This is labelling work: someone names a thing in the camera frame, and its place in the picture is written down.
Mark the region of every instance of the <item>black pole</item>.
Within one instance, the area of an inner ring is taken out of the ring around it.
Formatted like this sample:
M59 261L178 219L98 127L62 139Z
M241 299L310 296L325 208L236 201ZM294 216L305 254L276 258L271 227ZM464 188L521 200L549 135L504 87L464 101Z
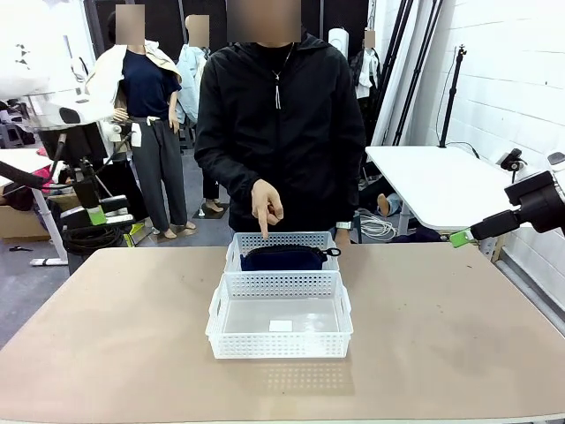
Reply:
M457 52L456 69L453 73L453 83L449 89L449 102L448 108L445 112L445 120L443 121L443 130L441 131L440 148L445 148L445 140L448 138L448 128L449 120L451 119L451 111L453 109L453 102L456 99L457 93L457 80L459 80L459 71L461 71L461 63L463 61L463 56L467 54L465 46L459 46L459 51Z
M400 23L400 27L398 28L398 36L395 40L395 46L392 50L390 55L389 64L387 68L387 74L383 76L382 84L379 88L379 98L376 104L376 117L379 119L380 110L382 109L382 104L385 99L385 94L387 93L388 83L390 82L390 75L392 75L393 68L395 66L396 55L398 54L398 50L400 49L400 44L403 40L404 30L406 29L406 22L408 22L408 17L410 16L410 11L412 8L413 0L408 0L406 4L406 8L404 10L402 22Z
M440 16L440 10L441 6L443 5L443 0L440 0L437 9L435 9L436 4L437 0L433 0L432 9L430 10L430 17L427 21L426 32L424 33L424 39L422 40L422 46L420 47L418 60L416 61L416 67L414 68L414 75L412 75L412 81L410 88L408 89L408 95L406 96L406 101L404 102L403 113L400 116L400 121L398 122L398 127L396 128L395 140L392 143L393 146L398 146L400 144L400 138L403 135L404 125L406 124L408 112L410 111L410 107L412 105L412 98L414 97L414 93L416 92L418 79L422 72L422 67L424 66L424 59L426 58L430 42L433 38L433 31L435 30L438 17Z
M400 22L403 20L404 8L406 6L406 0L400 2L400 7L398 8L398 13L396 14L395 25L392 28L392 34L390 35L390 42L388 43L387 55L382 63L382 73L384 75L388 69L388 62L392 56L392 50L395 47L396 37L398 36L398 28L400 27Z

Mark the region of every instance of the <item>basket handle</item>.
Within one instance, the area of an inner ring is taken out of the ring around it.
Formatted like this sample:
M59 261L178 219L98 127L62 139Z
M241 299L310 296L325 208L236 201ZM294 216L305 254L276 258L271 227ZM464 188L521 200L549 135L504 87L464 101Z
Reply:
M214 294L212 295L212 301L210 302L210 308L208 312L210 315L217 315L218 306L220 305L220 287L217 287L214 290Z
M226 253L226 262L227 263L230 263L231 259L233 258L234 244L235 244L235 240L231 240L231 243L228 246L228 252Z
M350 302L350 294L347 292L345 286L343 287L343 303L347 308L347 312L351 314L351 302Z

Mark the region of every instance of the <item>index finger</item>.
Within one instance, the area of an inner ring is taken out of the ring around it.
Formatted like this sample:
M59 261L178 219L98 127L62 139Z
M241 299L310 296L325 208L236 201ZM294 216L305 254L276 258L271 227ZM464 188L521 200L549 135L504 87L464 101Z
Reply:
M259 219L259 227L263 239L268 239L268 224L267 224L267 208L260 208L257 210L257 219Z

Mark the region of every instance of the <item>white label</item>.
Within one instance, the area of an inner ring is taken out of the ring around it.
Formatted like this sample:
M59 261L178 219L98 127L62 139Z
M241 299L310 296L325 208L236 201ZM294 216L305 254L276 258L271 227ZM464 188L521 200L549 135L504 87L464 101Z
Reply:
M292 321L271 321L268 330L272 333L290 333L292 331Z
M137 122L132 125L132 147L141 147L141 127Z

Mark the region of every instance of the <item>white plastic basket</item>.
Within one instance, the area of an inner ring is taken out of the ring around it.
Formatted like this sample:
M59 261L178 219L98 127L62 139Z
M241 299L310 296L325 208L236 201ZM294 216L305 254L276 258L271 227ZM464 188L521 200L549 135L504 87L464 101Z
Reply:
M217 359L344 358L353 333L337 271L224 274L209 312Z
M253 249L266 246L301 245L327 250L335 247L330 232L272 232L263 239L260 232L238 232L228 247L224 272L241 272L241 255L246 256ZM322 265L324 271L338 271L337 258L328 257Z

